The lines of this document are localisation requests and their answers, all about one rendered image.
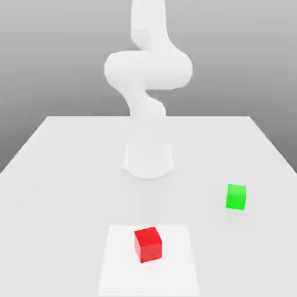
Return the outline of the small red cube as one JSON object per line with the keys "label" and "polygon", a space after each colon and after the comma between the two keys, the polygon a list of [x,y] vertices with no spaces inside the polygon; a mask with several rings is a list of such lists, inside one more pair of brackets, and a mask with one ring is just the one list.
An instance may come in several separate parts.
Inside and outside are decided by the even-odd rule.
{"label": "small red cube", "polygon": [[162,258],[162,239],[156,227],[134,231],[134,246],[140,263]]}

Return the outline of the small green cube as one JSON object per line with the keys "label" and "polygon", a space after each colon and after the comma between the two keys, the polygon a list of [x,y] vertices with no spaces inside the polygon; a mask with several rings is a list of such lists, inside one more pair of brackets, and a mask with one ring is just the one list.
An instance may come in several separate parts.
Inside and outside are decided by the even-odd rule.
{"label": "small green cube", "polygon": [[228,184],[226,208],[244,210],[246,203],[246,186]]}

